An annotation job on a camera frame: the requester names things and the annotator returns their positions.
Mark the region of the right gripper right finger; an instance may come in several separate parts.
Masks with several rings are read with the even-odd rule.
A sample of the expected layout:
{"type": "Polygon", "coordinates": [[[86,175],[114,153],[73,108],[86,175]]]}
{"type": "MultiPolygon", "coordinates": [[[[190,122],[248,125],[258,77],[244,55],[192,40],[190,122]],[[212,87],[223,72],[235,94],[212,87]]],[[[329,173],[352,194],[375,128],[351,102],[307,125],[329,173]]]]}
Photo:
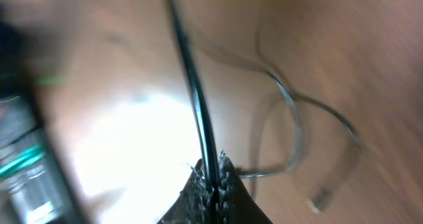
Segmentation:
{"type": "Polygon", "coordinates": [[[272,224],[250,197],[230,158],[219,155],[219,214],[226,224],[272,224]]]}

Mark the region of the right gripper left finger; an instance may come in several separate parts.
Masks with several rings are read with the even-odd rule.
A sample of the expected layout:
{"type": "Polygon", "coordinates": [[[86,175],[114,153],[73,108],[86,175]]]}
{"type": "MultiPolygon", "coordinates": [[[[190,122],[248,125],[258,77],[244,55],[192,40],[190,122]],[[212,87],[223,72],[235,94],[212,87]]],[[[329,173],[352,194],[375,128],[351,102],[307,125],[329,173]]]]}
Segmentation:
{"type": "Polygon", "coordinates": [[[211,212],[211,192],[206,189],[204,168],[199,159],[171,208],[157,224],[212,224],[215,213],[211,212]]]}

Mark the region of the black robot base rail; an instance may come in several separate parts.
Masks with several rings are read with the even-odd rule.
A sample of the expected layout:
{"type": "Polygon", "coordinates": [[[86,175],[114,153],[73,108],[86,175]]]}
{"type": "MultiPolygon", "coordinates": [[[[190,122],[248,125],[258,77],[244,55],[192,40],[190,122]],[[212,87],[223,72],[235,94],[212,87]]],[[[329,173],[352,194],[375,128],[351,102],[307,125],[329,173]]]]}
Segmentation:
{"type": "Polygon", "coordinates": [[[32,39],[1,9],[1,222],[89,223],[46,132],[32,39]]]}

